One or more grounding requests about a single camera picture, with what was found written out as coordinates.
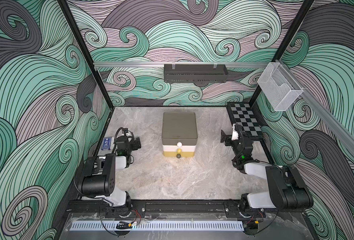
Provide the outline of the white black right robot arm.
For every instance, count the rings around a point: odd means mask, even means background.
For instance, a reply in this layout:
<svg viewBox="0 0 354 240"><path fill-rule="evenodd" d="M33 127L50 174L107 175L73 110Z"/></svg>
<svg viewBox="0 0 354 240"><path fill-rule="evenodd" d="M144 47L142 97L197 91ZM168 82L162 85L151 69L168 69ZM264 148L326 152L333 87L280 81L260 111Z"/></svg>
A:
<svg viewBox="0 0 354 240"><path fill-rule="evenodd" d="M232 133L220 132L220 142L231 147L235 156L232 165L241 173L267 181L268 190L242 196L243 209L276 209L278 211L305 210L314 204L312 194L298 169L277 166L252 157L252 136L233 125Z"/></svg>

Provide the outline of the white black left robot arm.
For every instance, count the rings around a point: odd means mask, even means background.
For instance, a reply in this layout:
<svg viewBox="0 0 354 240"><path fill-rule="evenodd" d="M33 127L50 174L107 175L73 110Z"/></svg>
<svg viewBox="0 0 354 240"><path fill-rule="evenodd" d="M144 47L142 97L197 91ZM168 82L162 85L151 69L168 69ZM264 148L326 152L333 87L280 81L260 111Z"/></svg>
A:
<svg viewBox="0 0 354 240"><path fill-rule="evenodd" d="M139 137L128 128L119 128L113 138L113 151L104 156L88 158L78 181L76 190L83 201L101 200L113 208L132 208L128 192L116 186L116 172L127 169L135 161L132 152L142 147Z"/></svg>

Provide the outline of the olive three-drawer storage box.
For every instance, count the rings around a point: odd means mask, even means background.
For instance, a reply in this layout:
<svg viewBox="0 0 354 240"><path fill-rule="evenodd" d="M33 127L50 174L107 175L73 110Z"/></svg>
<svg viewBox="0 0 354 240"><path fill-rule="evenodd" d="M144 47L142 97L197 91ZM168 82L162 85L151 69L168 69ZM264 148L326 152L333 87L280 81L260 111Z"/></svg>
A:
<svg viewBox="0 0 354 240"><path fill-rule="evenodd" d="M165 112L162 126L163 155L169 158L192 158L198 140L196 114Z"/></svg>

